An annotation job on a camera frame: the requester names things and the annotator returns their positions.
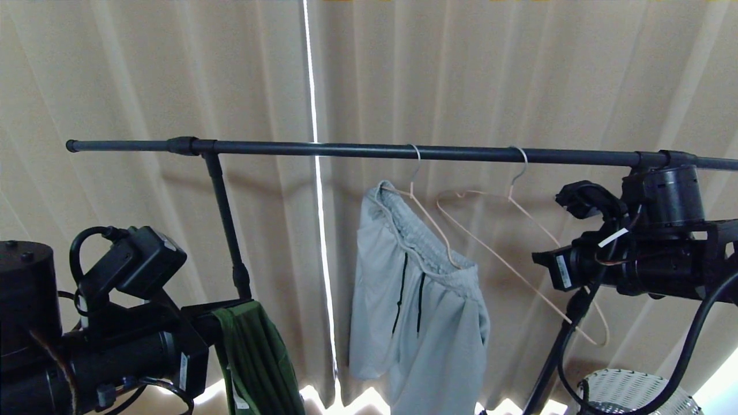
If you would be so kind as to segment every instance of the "black clothes rack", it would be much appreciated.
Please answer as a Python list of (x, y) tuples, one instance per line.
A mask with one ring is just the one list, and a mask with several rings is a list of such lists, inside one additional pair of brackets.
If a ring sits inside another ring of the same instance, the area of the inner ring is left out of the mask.
[[(418, 153), (423, 160), (456, 160), (475, 162), (525, 162), (521, 152), (514, 147), (456, 147), (439, 145), (378, 145), (349, 143), (274, 143), (252, 141), (218, 141), (200, 140), (197, 137), (176, 137), (161, 141), (77, 141), (66, 142), (66, 149), (72, 153), (78, 151), (158, 151), (184, 156), (202, 156), (213, 182), (215, 200), (218, 203), (221, 220), (233, 265), (233, 283), (242, 300), (250, 299), (251, 289), (249, 272), (241, 260), (238, 249), (233, 217), (226, 195), (223, 170), (219, 154), (266, 154), (277, 156), (326, 156), (326, 157), (365, 157), (381, 159), (416, 159)], [(631, 167), (634, 171), (649, 168), (668, 168), (679, 165), (694, 165), (697, 168), (738, 171), (738, 160), (714, 157), (700, 157), (682, 151), (593, 151), (593, 150), (561, 150), (543, 148), (523, 148), (529, 163), (565, 164), (565, 165), (611, 165)], [(565, 322), (562, 332), (568, 328)], [(545, 390), (551, 375), (556, 368), (556, 345), (536, 381), (534, 390), (525, 405), (523, 415), (532, 415), (540, 411)]]

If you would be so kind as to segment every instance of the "laundry basket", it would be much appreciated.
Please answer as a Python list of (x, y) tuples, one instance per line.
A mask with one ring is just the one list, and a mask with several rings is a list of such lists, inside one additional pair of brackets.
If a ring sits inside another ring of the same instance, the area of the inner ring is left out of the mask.
[[(621, 369), (603, 369), (587, 375), (587, 400), (590, 405), (609, 414), (624, 414), (651, 402), (666, 387), (667, 379), (652, 374)], [(579, 383), (579, 396), (584, 396), (584, 380)], [(653, 412), (657, 415), (703, 415), (697, 403), (682, 388)]]

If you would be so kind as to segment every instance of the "garment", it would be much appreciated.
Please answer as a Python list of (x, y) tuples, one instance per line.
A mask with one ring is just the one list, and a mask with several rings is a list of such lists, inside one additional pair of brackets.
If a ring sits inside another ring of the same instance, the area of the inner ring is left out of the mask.
[(477, 265), (452, 253), (381, 182), (362, 202), (349, 369), (389, 374), (393, 414), (473, 414), (490, 323)]
[(257, 301), (213, 312), (223, 330), (215, 345), (230, 415), (304, 414), (282, 337)]

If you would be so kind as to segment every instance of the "screw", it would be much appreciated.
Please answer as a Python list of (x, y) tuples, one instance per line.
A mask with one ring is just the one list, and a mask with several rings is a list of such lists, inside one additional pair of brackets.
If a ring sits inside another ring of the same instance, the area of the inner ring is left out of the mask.
[(21, 261), (23, 262), (31, 262), (33, 261), (33, 253), (32, 252), (24, 252), (21, 254)]

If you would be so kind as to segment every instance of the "wire hanger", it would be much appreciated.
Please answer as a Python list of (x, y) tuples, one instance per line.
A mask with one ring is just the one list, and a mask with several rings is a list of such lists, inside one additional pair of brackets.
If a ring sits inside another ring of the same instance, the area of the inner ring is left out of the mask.
[(410, 145), (415, 149), (415, 152), (418, 155), (418, 166), (415, 167), (415, 171), (413, 172), (413, 175), (410, 177), (410, 192), (408, 193), (408, 192), (400, 191), (395, 188), (390, 188), (388, 186), (382, 186), (382, 189), (386, 191), (394, 192), (394, 193), (403, 194), (407, 197), (410, 197), (410, 200), (412, 200), (413, 202), (415, 202), (416, 205), (418, 205), (418, 208), (422, 210), (423, 214), (425, 214), (428, 220), (430, 220), (430, 223), (433, 224), (433, 227), (435, 227), (435, 229), (438, 231), (438, 234), (441, 235), (441, 238), (444, 240), (444, 243), (446, 244), (446, 254), (449, 256), (449, 262), (451, 262), (451, 264), (453, 264), (454, 267), (460, 270), (462, 266), (459, 265), (459, 263), (456, 262), (456, 260), (453, 258), (453, 255), (451, 255), (451, 243), (449, 242), (449, 239), (446, 237), (446, 234), (441, 230), (441, 227), (439, 227), (438, 224), (435, 223), (435, 220), (433, 220), (433, 217), (431, 217), (430, 213), (428, 213), (428, 211), (425, 210), (425, 207), (423, 207), (423, 205), (420, 203), (418, 198), (415, 197), (415, 176), (417, 176), (418, 172), (420, 171), (422, 158), (420, 156), (420, 150), (418, 150), (418, 146), (415, 144), (410, 144)]
[[(536, 224), (536, 226), (540, 230), (542, 230), (548, 236), (548, 238), (550, 238), (551, 241), (553, 241), (554, 244), (556, 244), (557, 247), (561, 247), (561, 244), (556, 239), (556, 237), (554, 237), (554, 235), (551, 232), (549, 232), (548, 229), (546, 229), (540, 222), (538, 222), (527, 210), (525, 210), (525, 208), (523, 208), (523, 206), (521, 206), (518, 202), (516, 202), (515, 199), (512, 197), (512, 192), (513, 192), (513, 188), (515, 186), (515, 182), (523, 174), (525, 174), (525, 172), (528, 170), (528, 155), (525, 153), (525, 151), (522, 148), (516, 147), (514, 145), (511, 145), (511, 148), (515, 148), (518, 151), (520, 151), (520, 153), (523, 155), (523, 161), (525, 162), (525, 164), (523, 166), (523, 170), (520, 173), (518, 173), (515, 177), (513, 177), (512, 182), (510, 183), (510, 189), (508, 191), (508, 195), (507, 195), (507, 198), (506, 198), (507, 201), (510, 202), (510, 203), (512, 203), (513, 206), (515, 206), (518, 210), (520, 210), (521, 212), (523, 212), (523, 214), (526, 217), (528, 217), (534, 224)], [(539, 297), (541, 297), (541, 299), (543, 299), (544, 302), (546, 302), (546, 304), (548, 304), (554, 311), (556, 311), (564, 320), (566, 320), (568, 323), (571, 323), (571, 319), (569, 317), (567, 317), (567, 315), (563, 311), (561, 311), (559, 309), (559, 307), (556, 306), (556, 304), (554, 304), (553, 302), (551, 302), (551, 300), (549, 300), (542, 292), (540, 292), (540, 290), (538, 290), (533, 284), (531, 284), (527, 279), (525, 279), (523, 277), (523, 275), (520, 274), (520, 272), (518, 272), (515, 269), (515, 267), (512, 266), (512, 264), (510, 264), (509, 262), (507, 262), (500, 254), (498, 254), (495, 250), (493, 250), (489, 245), (485, 244), (481, 239), (479, 239), (477, 236), (475, 236), (473, 233), (471, 233), (469, 230), (467, 230), (461, 223), (459, 223), (448, 212), (446, 212), (446, 210), (443, 209), (443, 207), (441, 207), (441, 196), (444, 193), (446, 193), (446, 192), (439, 193), (436, 196), (436, 198), (435, 198), (435, 206), (441, 211), (441, 213), (444, 214), (445, 217), (447, 217), (451, 222), (453, 222), (454, 224), (456, 224), (456, 226), (458, 226), (460, 229), (462, 229), (464, 232), (466, 232), (466, 234), (468, 234), (469, 236), (471, 236), (476, 242), (478, 242), (480, 245), (482, 245), (483, 247), (485, 247), (490, 253), (492, 253), (492, 255), (494, 255), (503, 264), (505, 264), (505, 266), (508, 267), (508, 269), (511, 270), (518, 278), (520, 278), (521, 280), (523, 280), (523, 283), (525, 283), (525, 285), (527, 285), (530, 289), (532, 289), (536, 293), (536, 295), (538, 295)], [(459, 199), (465, 198), (467, 194), (477, 194), (477, 195), (482, 195), (482, 196), (496, 196), (496, 197), (500, 197), (500, 196), (498, 196), (496, 194), (493, 194), (493, 193), (487, 193), (487, 192), (482, 192), (482, 191), (472, 191), (472, 190), (467, 190), (467, 191), (462, 191), (462, 192), (454, 192), (454, 194)], [(610, 343), (610, 326), (607, 324), (607, 319), (605, 319), (604, 314), (602, 313), (602, 310), (600, 309), (599, 304), (597, 304), (597, 301), (594, 301), (594, 306), (595, 306), (595, 309), (597, 310), (597, 314), (599, 314), (600, 318), (602, 319), (602, 324), (604, 326), (604, 332), (605, 332), (604, 342), (603, 343), (597, 343), (589, 335), (587, 335), (587, 333), (585, 333), (583, 330), (581, 330), (578, 326), (576, 327), (576, 330), (579, 333), (581, 333), (582, 336), (585, 339), (587, 339), (587, 341), (589, 341), (590, 343), (592, 343), (593, 345), (598, 346), (598, 347), (605, 347), (605, 346), (607, 346), (608, 343)]]

